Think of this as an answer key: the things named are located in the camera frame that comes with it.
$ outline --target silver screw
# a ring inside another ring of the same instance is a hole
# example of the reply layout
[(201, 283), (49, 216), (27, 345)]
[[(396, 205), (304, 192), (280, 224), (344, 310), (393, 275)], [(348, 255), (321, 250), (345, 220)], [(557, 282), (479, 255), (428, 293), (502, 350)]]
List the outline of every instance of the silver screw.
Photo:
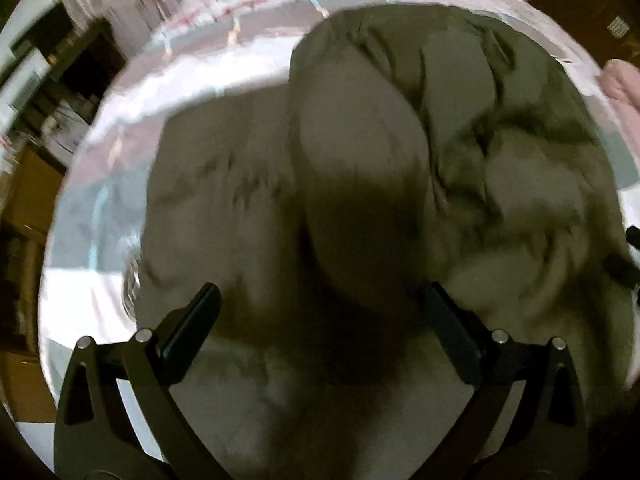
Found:
[(151, 339), (153, 332), (148, 328), (142, 328), (136, 332), (136, 341), (139, 343), (146, 343)]
[(566, 342), (561, 337), (555, 337), (551, 340), (551, 344), (556, 350), (564, 350), (566, 348)]
[(78, 342), (76, 344), (78, 345), (79, 349), (84, 350), (91, 344), (91, 341), (92, 339), (89, 336), (83, 335), (80, 339), (78, 339)]
[(498, 345), (504, 345), (509, 340), (509, 334), (504, 330), (494, 330), (491, 332), (491, 339), (498, 343)]

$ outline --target green fabric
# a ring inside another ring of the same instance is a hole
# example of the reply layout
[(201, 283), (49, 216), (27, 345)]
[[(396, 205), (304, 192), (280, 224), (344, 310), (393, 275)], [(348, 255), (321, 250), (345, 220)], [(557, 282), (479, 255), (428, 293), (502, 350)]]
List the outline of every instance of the green fabric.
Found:
[(519, 341), (565, 338), (590, 420), (624, 387), (630, 290), (601, 266), (628, 257), (611, 168), (562, 67), (499, 20), (334, 14), (288, 85), (168, 121), (147, 209), (138, 325), (222, 291), (171, 392), (235, 478), (417, 470), (471, 395), (408, 297), (424, 279)]
[(591, 415), (622, 388), (628, 258), (596, 127), (561, 65), (493, 18), (381, 6), (321, 23), (290, 69), (290, 133), (315, 254), (341, 292), (388, 314), (443, 283), (490, 328), (564, 337)]

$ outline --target pink bedding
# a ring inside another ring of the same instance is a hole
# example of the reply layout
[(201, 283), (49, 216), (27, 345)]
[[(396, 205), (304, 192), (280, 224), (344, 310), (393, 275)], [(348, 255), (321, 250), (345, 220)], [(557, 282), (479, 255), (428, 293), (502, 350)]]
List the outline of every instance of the pink bedding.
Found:
[(621, 59), (612, 59), (599, 83), (618, 113), (626, 143), (634, 156), (640, 158), (640, 70)]

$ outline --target brown box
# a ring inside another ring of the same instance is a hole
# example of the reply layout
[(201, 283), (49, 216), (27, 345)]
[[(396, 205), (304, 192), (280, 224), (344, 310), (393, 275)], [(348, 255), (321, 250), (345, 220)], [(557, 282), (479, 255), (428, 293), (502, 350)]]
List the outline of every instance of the brown box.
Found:
[(624, 59), (640, 67), (640, 30), (622, 0), (529, 0), (604, 66)]

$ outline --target black metal clamp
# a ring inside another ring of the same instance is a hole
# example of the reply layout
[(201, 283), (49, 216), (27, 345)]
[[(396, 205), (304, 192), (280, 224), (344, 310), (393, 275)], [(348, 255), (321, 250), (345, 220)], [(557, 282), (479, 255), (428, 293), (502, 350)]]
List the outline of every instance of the black metal clamp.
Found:
[[(587, 466), (582, 397), (566, 343), (526, 345), (490, 332), (460, 310), (437, 283), (417, 301), (460, 378), (476, 387), (466, 409), (413, 480), (573, 480)], [(171, 312), (153, 332), (128, 342), (78, 341), (65, 377), (55, 433), (56, 473), (84, 480), (108, 472), (120, 480), (230, 479), (175, 405), (168, 387), (182, 380), (218, 318), (219, 290), (204, 286), (190, 305)], [(146, 455), (116, 386), (128, 378), (166, 462)], [(474, 463), (511, 386), (527, 380), (511, 429), (494, 456)]]

